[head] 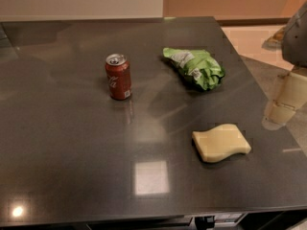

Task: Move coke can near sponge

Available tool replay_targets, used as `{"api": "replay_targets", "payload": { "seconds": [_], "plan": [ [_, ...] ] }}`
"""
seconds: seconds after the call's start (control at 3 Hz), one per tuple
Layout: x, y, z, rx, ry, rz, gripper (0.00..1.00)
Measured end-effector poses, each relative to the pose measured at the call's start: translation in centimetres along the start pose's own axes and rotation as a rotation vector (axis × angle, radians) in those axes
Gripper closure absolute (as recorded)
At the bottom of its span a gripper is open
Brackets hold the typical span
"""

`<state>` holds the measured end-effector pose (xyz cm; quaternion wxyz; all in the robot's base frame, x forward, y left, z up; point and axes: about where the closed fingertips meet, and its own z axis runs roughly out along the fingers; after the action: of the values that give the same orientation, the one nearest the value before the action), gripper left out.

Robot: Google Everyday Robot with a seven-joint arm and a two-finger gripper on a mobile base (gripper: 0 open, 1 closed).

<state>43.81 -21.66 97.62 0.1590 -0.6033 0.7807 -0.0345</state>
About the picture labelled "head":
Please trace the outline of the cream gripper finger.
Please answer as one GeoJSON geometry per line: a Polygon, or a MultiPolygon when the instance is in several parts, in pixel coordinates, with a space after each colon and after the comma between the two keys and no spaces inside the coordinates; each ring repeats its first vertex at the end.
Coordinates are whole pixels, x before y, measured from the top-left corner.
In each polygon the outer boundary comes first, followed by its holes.
{"type": "Polygon", "coordinates": [[[277,76],[272,97],[264,111],[263,127],[268,130],[280,129],[306,103],[307,68],[295,66],[291,71],[277,76]]]}

